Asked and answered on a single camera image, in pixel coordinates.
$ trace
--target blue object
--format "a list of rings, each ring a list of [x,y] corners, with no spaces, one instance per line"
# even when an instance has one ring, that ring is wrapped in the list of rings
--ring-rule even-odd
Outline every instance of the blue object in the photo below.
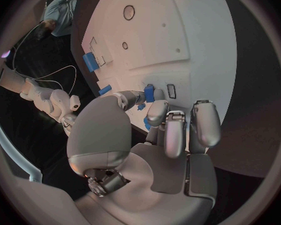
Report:
[[[97,61],[95,59],[95,56],[92,52],[88,52],[88,53],[84,54],[82,57],[90,72],[93,72],[99,68]]]
[[[143,110],[145,107],[146,107],[146,104],[143,103],[143,104],[137,106],[137,110],[138,110],[138,111],[139,111],[139,110],[141,111],[141,110]]]
[[[100,95],[103,95],[103,94],[106,94],[108,91],[110,91],[112,89],[112,86],[110,85],[107,85],[106,87],[102,88],[100,91],[99,91],[99,94]]]
[[[150,128],[151,128],[151,125],[148,123],[147,117],[145,117],[145,118],[143,119],[143,122],[144,122],[145,128],[149,131]]]
[[[153,103],[154,100],[154,87],[152,85],[146,86],[144,88],[144,95],[145,95],[145,101],[147,103]]]

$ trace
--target blue shirt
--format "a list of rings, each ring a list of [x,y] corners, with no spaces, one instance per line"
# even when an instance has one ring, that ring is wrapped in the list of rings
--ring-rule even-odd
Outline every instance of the blue shirt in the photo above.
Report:
[[[56,27],[52,35],[59,37],[71,34],[76,2],[77,0],[54,0],[46,8],[43,19],[56,21]]]

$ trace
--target wire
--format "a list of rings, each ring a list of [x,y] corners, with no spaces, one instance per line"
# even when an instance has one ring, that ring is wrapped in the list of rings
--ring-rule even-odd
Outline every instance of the wire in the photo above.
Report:
[[[61,69],[59,69],[59,70],[57,70],[57,71],[55,71],[55,72],[52,72],[52,73],[50,73],[50,74],[48,74],[48,75],[46,75],[46,76],[41,76],[41,77],[37,77],[37,78],[31,77],[31,76],[27,76],[27,75],[21,74],[20,72],[16,71],[16,67],[15,67],[15,58],[16,58],[16,55],[17,55],[17,51],[18,51],[18,49],[20,48],[20,46],[22,45],[22,43],[24,42],[24,40],[28,37],[28,35],[29,35],[35,28],[37,28],[39,25],[40,25],[40,24],[36,25],[36,26],[24,37],[24,39],[20,42],[20,44],[17,46],[17,48],[16,48],[15,46],[13,46],[13,48],[15,49],[15,52],[14,52],[13,59],[12,59],[12,68],[13,68],[13,70],[14,70],[17,74],[23,76],[24,78],[29,78],[29,79],[36,80],[36,81],[54,82],[54,83],[59,84],[59,86],[61,87],[61,89],[64,90],[63,86],[62,86],[58,81],[55,81],[55,80],[41,80],[41,79],[46,78],[46,77],[48,77],[48,76],[50,76],[50,75],[52,75],[52,74],[55,74],[55,73],[57,73],[57,72],[59,72],[59,71],[61,71],[61,70],[63,70],[63,69],[66,69],[66,68],[69,68],[69,67],[73,67],[73,68],[75,69],[75,78],[74,78],[74,81],[73,81],[73,85],[72,85],[72,87],[71,87],[71,89],[70,89],[70,91],[69,91],[69,93],[68,93],[68,94],[70,95],[70,93],[72,92],[72,90],[73,90],[73,88],[74,88],[74,85],[75,85],[75,83],[76,83],[76,78],[77,78],[77,69],[76,69],[76,67],[74,67],[73,65],[65,66],[65,67],[63,67],[63,68],[61,68]]]

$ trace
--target person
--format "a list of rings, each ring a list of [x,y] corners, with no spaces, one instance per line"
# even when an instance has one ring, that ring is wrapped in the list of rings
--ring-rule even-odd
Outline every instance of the person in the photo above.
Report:
[[[50,34],[59,37],[71,34],[72,20],[77,0],[54,0],[46,8],[43,21],[35,30],[38,41]]]

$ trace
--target circular hole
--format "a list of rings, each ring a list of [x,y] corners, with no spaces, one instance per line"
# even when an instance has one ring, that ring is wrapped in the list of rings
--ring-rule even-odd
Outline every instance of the circular hole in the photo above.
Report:
[[[135,9],[133,6],[131,5],[128,5],[124,8],[124,18],[127,20],[127,21],[130,21],[134,15],[135,15]]]
[[[127,45],[127,43],[126,43],[126,42],[123,42],[122,46],[123,46],[123,49],[125,49],[125,50],[127,50],[127,49],[128,49],[128,45]]]

